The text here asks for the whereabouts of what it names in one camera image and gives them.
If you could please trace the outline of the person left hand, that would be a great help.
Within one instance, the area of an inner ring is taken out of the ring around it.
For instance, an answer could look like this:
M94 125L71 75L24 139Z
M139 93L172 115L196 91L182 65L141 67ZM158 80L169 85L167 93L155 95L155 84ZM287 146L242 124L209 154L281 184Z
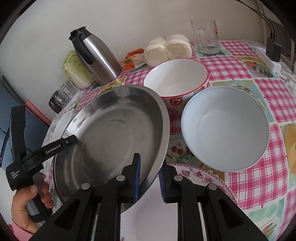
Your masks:
M54 202L52 196L49 193L49 185L44 180L45 174L42 175L42 195L41 201L45 204L46 208L53 208ZM26 204L38 194L38 188L36 185L28 186L18 190L13 196L11 204L11 217L12 221L21 229L34 234L39 228L29 217L29 213L26 208Z

